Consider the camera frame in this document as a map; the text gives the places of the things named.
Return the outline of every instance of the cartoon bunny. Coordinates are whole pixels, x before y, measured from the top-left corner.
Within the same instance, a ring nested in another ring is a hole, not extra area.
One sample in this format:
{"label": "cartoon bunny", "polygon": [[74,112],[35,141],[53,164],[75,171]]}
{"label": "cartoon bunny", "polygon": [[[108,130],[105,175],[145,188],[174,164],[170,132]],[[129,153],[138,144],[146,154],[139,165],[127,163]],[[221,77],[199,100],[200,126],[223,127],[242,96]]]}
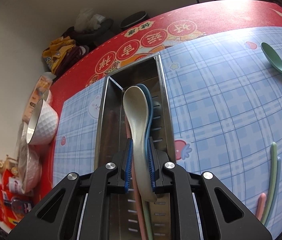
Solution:
{"label": "cartoon bunny", "polygon": [[88,106],[88,113],[95,120],[98,120],[99,118],[100,104],[101,94],[97,94]]}

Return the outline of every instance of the white bowl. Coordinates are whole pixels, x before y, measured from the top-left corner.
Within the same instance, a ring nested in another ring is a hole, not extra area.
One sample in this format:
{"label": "white bowl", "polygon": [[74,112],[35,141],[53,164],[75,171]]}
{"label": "white bowl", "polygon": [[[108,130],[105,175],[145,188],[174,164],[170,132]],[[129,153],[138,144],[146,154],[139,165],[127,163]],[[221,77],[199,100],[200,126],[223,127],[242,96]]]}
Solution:
{"label": "white bowl", "polygon": [[41,98],[46,101],[49,105],[52,103],[52,93],[49,89],[47,89],[41,96]]}
{"label": "white bowl", "polygon": [[33,109],[29,120],[26,141],[31,145],[49,144],[58,127],[58,114],[43,99],[40,99]]}

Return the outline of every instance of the red snack bag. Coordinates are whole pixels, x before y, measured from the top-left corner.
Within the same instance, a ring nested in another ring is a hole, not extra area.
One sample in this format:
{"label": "red snack bag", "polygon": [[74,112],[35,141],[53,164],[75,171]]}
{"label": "red snack bag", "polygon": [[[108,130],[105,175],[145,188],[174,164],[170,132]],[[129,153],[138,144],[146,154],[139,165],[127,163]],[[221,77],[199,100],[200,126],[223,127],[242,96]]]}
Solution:
{"label": "red snack bag", "polygon": [[0,221],[11,229],[32,209],[33,204],[28,196],[3,190],[0,184]]}

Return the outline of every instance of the cartoon strawberry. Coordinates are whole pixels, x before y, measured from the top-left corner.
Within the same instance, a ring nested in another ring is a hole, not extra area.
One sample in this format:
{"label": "cartoon strawberry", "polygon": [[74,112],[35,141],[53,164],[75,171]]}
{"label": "cartoon strawberry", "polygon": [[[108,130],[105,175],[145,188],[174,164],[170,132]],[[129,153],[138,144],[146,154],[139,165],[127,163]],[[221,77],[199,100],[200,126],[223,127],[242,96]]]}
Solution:
{"label": "cartoon strawberry", "polygon": [[176,149],[176,160],[185,160],[185,158],[189,158],[189,153],[192,152],[192,148],[190,148],[190,144],[186,143],[183,140],[175,140],[174,147]]}
{"label": "cartoon strawberry", "polygon": [[62,136],[61,138],[61,145],[64,146],[66,144],[66,137]]}
{"label": "cartoon strawberry", "polygon": [[258,47],[254,42],[251,42],[251,41],[247,41],[244,44],[248,49],[257,49]]}

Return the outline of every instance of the star sticker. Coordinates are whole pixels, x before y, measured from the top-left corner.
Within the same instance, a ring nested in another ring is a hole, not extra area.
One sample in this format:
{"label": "star sticker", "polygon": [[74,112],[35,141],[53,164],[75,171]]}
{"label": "star sticker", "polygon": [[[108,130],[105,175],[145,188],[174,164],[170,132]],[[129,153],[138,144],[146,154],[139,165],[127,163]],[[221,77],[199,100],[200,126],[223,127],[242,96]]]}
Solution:
{"label": "star sticker", "polygon": [[170,66],[171,70],[176,70],[178,68],[180,68],[179,63],[172,63],[172,65]]}

